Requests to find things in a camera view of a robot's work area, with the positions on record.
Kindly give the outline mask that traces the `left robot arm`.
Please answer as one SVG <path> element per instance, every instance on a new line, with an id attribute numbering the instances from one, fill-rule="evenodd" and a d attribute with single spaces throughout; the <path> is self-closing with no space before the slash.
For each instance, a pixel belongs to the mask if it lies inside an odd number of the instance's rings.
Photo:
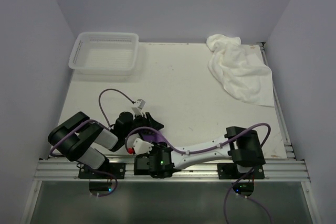
<path id="1" fill-rule="evenodd" d="M 89 165 L 97 178 L 104 178 L 109 172 L 109 165 L 103 155 L 91 147 L 92 143 L 116 152 L 125 146 L 129 133 L 140 127 L 159 131 L 164 125 L 149 112 L 140 115 L 122 112 L 109 129 L 85 113 L 78 112 L 49 133 L 48 142 L 53 146 L 50 155 L 55 156 L 54 150 L 57 150 L 71 162 L 80 161 Z"/>

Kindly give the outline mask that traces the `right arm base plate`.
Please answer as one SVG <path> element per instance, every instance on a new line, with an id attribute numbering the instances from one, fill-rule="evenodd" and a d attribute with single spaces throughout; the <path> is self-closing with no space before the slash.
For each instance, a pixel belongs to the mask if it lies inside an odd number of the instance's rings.
<path id="1" fill-rule="evenodd" d="M 244 174 L 249 172 L 245 177 L 246 179 L 264 179 L 264 169 L 263 166 L 252 167 L 241 167 L 235 163 L 218 163 L 217 172 L 219 179 L 239 179 Z"/>

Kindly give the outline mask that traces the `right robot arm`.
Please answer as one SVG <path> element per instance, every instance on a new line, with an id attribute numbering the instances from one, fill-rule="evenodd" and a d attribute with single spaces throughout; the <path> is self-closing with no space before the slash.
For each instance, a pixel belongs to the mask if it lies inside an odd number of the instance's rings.
<path id="1" fill-rule="evenodd" d="M 190 166 L 218 160 L 231 160 L 234 172 L 246 178 L 253 167 L 264 165 L 258 134 L 253 129 L 228 127 L 226 134 L 203 144 L 175 147 L 163 136 L 153 140 L 136 138 L 129 148 L 135 154 L 135 176 L 169 178 Z"/>

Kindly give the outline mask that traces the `purple and black towel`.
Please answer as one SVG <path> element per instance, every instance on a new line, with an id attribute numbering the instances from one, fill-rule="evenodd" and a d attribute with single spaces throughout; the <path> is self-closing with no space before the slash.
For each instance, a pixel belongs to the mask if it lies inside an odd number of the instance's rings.
<path id="1" fill-rule="evenodd" d="M 139 135 L 140 138 L 146 142 L 168 146 L 165 137 L 161 133 L 155 133 L 149 130 L 142 130 L 140 131 Z"/>

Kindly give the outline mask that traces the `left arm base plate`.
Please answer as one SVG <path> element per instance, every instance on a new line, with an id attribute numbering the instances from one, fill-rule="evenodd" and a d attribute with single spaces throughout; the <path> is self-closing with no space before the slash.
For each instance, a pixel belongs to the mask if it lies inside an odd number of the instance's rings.
<path id="1" fill-rule="evenodd" d="M 86 165 L 78 163 L 76 165 L 79 168 L 78 178 L 80 179 L 111 179 L 112 174 L 116 179 L 124 179 L 125 175 L 125 163 L 109 163 L 107 168 L 103 170 L 98 170 L 98 172 L 93 172 Z"/>

